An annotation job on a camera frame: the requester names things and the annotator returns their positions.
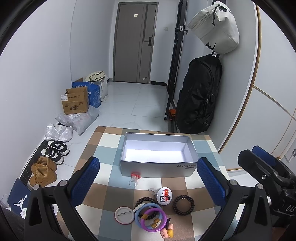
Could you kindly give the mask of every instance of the brown cardboard box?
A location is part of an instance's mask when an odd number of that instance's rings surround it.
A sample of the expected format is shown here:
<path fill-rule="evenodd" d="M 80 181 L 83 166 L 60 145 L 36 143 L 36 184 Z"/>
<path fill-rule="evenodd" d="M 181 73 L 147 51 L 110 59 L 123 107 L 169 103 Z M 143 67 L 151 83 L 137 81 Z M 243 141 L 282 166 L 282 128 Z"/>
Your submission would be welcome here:
<path fill-rule="evenodd" d="M 67 89 L 67 92 L 61 97 L 64 113 L 66 115 L 85 113 L 89 109 L 87 87 Z"/>

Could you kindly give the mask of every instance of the blue gripper pad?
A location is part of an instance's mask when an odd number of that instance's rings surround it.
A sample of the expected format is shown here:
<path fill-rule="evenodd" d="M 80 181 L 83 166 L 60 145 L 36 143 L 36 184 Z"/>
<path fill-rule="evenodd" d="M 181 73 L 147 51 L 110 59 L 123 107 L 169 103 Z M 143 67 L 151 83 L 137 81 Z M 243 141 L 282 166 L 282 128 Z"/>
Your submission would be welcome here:
<path fill-rule="evenodd" d="M 226 204 L 225 189 L 218 181 L 216 176 L 213 174 L 211 169 L 207 166 L 204 159 L 207 161 L 208 165 L 211 165 L 205 157 L 202 157 L 197 161 L 197 172 L 202 179 L 205 187 L 207 188 L 207 191 L 209 192 L 213 202 L 217 206 L 224 207 L 224 205 Z"/>
<path fill-rule="evenodd" d="M 94 182 L 99 170 L 100 162 L 96 157 L 91 157 L 82 167 L 80 176 L 70 191 L 70 202 L 73 207 L 81 205 L 87 192 Z"/>
<path fill-rule="evenodd" d="M 252 152 L 265 161 L 269 166 L 275 167 L 276 161 L 275 158 L 270 155 L 267 151 L 263 150 L 260 146 L 254 146 Z"/>

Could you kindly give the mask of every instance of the round pin badge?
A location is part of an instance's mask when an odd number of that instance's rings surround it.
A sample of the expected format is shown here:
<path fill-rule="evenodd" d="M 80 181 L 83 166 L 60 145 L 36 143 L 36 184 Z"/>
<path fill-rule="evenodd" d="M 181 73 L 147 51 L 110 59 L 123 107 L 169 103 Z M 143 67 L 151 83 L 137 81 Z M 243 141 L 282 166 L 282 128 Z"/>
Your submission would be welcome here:
<path fill-rule="evenodd" d="M 133 210 L 129 207 L 120 207 L 115 211 L 115 219 L 121 224 L 130 224 L 135 219 Z"/>
<path fill-rule="evenodd" d="M 158 190 L 156 199 L 160 205 L 168 205 L 172 200 L 172 191 L 167 187 L 163 187 Z"/>

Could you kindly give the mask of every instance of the backpack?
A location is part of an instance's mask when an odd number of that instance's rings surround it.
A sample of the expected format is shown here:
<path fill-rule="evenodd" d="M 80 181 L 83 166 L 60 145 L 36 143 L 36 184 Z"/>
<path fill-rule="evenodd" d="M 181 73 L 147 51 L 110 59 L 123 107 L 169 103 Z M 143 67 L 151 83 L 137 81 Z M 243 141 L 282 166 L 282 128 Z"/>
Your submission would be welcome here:
<path fill-rule="evenodd" d="M 201 10 L 188 24 L 188 28 L 216 53 L 228 53 L 239 43 L 235 18 L 226 4 L 216 1 Z"/>
<path fill-rule="evenodd" d="M 190 62 L 176 108 L 181 133 L 199 134 L 209 128 L 221 75 L 219 54 L 215 56 L 213 52 Z"/>

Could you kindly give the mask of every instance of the silver bolt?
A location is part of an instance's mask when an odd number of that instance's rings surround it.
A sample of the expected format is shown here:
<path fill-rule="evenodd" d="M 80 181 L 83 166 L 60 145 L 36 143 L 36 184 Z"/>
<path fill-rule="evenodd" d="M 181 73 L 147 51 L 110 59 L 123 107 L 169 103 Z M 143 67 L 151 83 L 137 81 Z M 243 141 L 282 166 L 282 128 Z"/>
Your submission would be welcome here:
<path fill-rule="evenodd" d="M 233 186 L 237 185 L 237 181 L 234 180 L 234 179 L 231 179 L 229 182 L 230 182 L 230 184 L 233 185 Z"/>
<path fill-rule="evenodd" d="M 61 180 L 61 181 L 59 182 L 59 185 L 60 185 L 61 187 L 66 186 L 66 184 L 67 184 L 67 181 L 66 181 L 66 180 Z"/>
<path fill-rule="evenodd" d="M 259 189 L 261 189 L 261 190 L 263 189 L 263 185 L 262 185 L 261 183 L 258 183 L 258 184 L 257 184 L 257 187 L 258 187 Z"/>
<path fill-rule="evenodd" d="M 37 190 L 39 187 L 40 187 L 39 184 L 35 184 L 35 185 L 33 186 L 33 189 L 34 189 L 34 190 Z"/>

